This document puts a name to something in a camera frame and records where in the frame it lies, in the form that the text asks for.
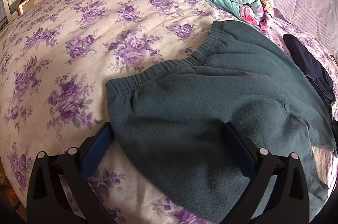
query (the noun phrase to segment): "metal screw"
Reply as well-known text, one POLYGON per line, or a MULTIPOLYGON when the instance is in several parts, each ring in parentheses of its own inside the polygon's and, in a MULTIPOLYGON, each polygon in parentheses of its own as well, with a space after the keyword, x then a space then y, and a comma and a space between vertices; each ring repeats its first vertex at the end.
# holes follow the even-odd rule
POLYGON ((43 158, 45 156, 45 152, 39 152, 38 153, 38 158, 43 158))
POLYGON ((77 152, 77 148, 75 148, 75 147, 72 147, 72 148, 69 148, 69 149, 68 149, 68 153, 69 153, 70 155, 76 154, 76 152, 77 152))
POLYGON ((291 157, 293 159, 298 159, 299 158, 298 154, 296 154, 296 153, 291 153, 291 157))
POLYGON ((269 151, 265 148, 260 148, 259 149, 259 153, 262 154, 262 155, 268 155, 269 154, 269 151))

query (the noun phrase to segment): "blue fabric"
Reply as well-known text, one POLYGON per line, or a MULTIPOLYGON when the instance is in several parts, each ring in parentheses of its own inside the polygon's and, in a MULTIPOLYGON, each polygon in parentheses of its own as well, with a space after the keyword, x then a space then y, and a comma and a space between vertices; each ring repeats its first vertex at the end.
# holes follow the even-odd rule
POLYGON ((330 116, 296 64, 249 25, 214 21, 188 58, 110 80, 106 90, 122 150, 149 181, 202 218, 220 223, 249 182, 224 145, 220 124, 227 122, 272 154, 296 152, 310 219, 324 206, 328 187, 318 177, 311 145, 335 151, 330 116))
POLYGON ((321 63, 313 57, 307 48, 291 34, 283 36, 295 64, 304 73, 325 104, 329 114, 332 114, 332 105, 335 102, 333 82, 321 63))
POLYGON ((102 161, 106 151, 114 140, 111 126, 105 126, 89 148, 81 162, 81 175, 84 180, 93 176, 102 161))

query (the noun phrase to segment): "purple flower pattern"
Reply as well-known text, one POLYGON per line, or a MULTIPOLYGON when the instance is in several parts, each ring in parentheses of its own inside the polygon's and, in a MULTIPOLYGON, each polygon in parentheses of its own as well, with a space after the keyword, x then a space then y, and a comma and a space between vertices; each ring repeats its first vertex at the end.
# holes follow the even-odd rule
POLYGON ((12 145, 12 152, 7 154, 10 161, 12 175, 19 184, 19 190, 24 195, 28 189, 29 174, 33 168, 34 160, 28 156, 31 144, 26 146, 26 152, 21 156, 18 155, 16 142, 12 145))
POLYGON ((67 61, 70 65, 78 58, 86 57, 90 52, 96 52, 94 43, 97 39, 97 32, 99 29, 94 30, 92 35, 81 38, 80 36, 65 43, 65 49, 62 50, 62 54, 69 54, 70 59, 67 61))
POLYGON ((134 5, 122 6, 122 8, 116 13, 118 14, 118 19, 115 21, 115 23, 120 22, 124 26, 130 22, 137 23, 141 21, 141 13, 134 5))
POLYGON ((153 211, 155 211, 158 216, 169 216, 175 219, 178 224, 212 224, 185 208, 182 208, 168 197, 164 201, 158 200, 157 202, 152 202, 152 205, 153 211))
POLYGON ((9 101, 15 103, 15 106, 9 108, 3 118, 6 123, 13 120, 14 127, 18 131, 21 129, 18 118, 23 120, 25 126, 27 118, 32 115, 33 112, 31 107, 26 108, 24 106, 19 106, 23 102, 23 96, 27 90, 30 90, 30 95, 33 95, 38 91, 42 79, 39 79, 36 76, 42 68, 47 69, 51 62, 51 60, 46 59, 38 61, 36 57, 32 57, 31 60, 23 66, 24 69, 21 73, 14 72, 15 87, 13 90, 13 96, 9 98, 9 101))
POLYGON ((106 0, 98 0, 88 6, 80 7, 75 5, 73 9, 82 13, 81 20, 76 20, 75 24, 80 26, 80 29, 87 28, 94 20, 101 19, 110 10, 105 7, 106 0))
POLYGON ((1 61, 0 61, 0 74, 1 76, 5 76, 7 72, 7 65, 10 62, 11 54, 8 53, 8 51, 5 51, 2 55, 1 61))
POLYGON ((122 72, 124 68, 129 72, 130 67, 135 71, 140 72, 144 69, 141 65, 147 54, 152 63, 156 64, 164 59, 159 50, 153 49, 152 45, 156 42, 161 42, 163 39, 159 36, 148 36, 147 34, 139 35, 141 30, 139 28, 132 28, 131 30, 123 31, 118 36, 116 42, 104 44, 107 52, 114 51, 116 56, 116 64, 110 64, 108 68, 112 71, 122 72))
POLYGON ((179 3, 174 0, 149 0, 149 3, 156 8, 160 15, 182 15, 179 3))
POLYGON ((118 191, 122 191, 122 181, 126 180, 125 174, 117 173, 114 171, 108 171, 103 169, 103 171, 96 172, 95 176, 88 178, 87 182, 89 187, 94 192, 96 198, 101 202, 105 207, 110 217, 114 220, 117 220, 119 223, 125 223, 126 220, 121 215, 122 210, 118 207, 107 208, 104 205, 104 198, 109 198, 109 189, 117 188, 118 191))
POLYGON ((182 41, 186 41, 188 38, 197 36, 197 33, 193 32, 197 28, 195 24, 183 24, 173 23, 166 27, 171 33, 181 38, 182 41))
POLYGON ((49 30, 48 28, 43 30, 42 27, 39 27, 37 30, 33 32, 32 36, 26 37, 26 44, 24 47, 24 51, 30 50, 32 47, 38 47, 41 42, 45 43, 47 47, 53 47, 57 44, 57 35, 60 34, 59 30, 62 26, 58 26, 53 30, 49 30))
POLYGON ((216 16, 214 15, 213 11, 205 12, 199 9, 194 9, 192 13, 197 14, 199 17, 211 16, 213 19, 216 19, 216 16))
POLYGON ((45 105, 48 103, 52 106, 49 110, 51 120, 47 122, 47 130, 55 129, 59 141, 62 139, 61 129, 63 125, 69 124, 70 121, 78 129, 82 126, 92 129, 93 113, 86 110, 93 102, 88 97, 89 90, 93 92, 95 82, 90 86, 85 84, 86 75, 81 76, 78 82, 77 79, 77 74, 70 79, 68 74, 57 77, 55 84, 58 85, 59 90, 53 90, 45 102, 45 105))
POLYGON ((200 2, 200 0, 183 0, 183 1, 188 3, 191 6, 194 6, 200 2))

